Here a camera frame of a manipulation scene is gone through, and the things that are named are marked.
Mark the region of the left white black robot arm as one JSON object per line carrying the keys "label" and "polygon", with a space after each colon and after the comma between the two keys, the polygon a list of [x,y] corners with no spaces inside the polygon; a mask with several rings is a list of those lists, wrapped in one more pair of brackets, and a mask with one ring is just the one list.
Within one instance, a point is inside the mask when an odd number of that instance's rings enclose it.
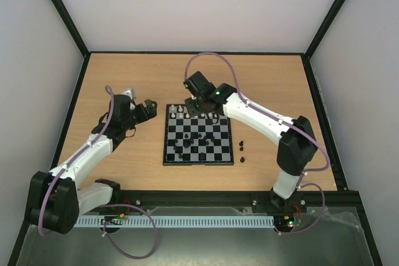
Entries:
{"label": "left white black robot arm", "polygon": [[140,123],[157,115],[157,103],[145,100],[135,103],[131,89],[111,94],[108,111],[92,129],[87,141],[69,158],[45,173],[33,175],[27,197],[26,220],[37,226],[39,234],[68,233],[77,219],[91,210],[120,202],[120,184],[98,179],[81,188],[86,176],[113,153]]}

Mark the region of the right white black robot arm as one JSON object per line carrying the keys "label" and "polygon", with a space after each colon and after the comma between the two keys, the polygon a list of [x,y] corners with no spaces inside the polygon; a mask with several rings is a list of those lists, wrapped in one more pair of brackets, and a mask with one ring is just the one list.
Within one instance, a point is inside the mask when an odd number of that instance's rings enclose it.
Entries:
{"label": "right white black robot arm", "polygon": [[236,87],[227,83],[215,87],[199,71],[186,78],[183,85],[191,94],[185,100],[190,116],[202,113],[226,116],[255,129],[277,145],[280,172],[271,189],[270,201],[279,211],[291,207],[300,178],[317,151],[309,140],[315,138],[310,121],[304,116],[292,119],[250,103]]}

